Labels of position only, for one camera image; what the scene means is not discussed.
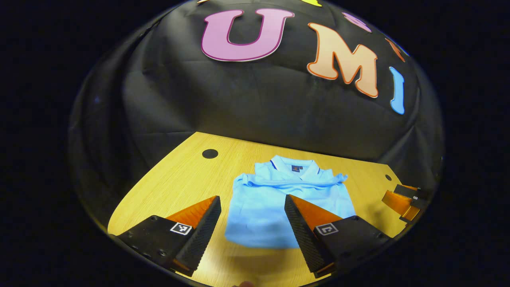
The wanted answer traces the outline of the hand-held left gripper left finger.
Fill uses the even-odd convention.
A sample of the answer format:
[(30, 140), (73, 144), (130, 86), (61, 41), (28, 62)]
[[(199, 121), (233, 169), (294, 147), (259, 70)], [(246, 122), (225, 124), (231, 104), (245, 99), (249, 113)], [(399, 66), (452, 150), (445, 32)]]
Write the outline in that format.
[(152, 263), (191, 277), (221, 212), (220, 196), (213, 196), (165, 218), (149, 216), (115, 238)]

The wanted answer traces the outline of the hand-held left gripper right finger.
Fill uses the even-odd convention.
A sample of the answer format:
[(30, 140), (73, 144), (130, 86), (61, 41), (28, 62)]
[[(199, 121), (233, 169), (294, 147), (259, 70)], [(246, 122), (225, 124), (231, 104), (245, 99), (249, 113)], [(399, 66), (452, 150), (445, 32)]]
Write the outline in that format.
[(393, 243), (359, 216), (341, 218), (297, 196), (286, 195), (284, 210), (315, 278), (347, 274)]

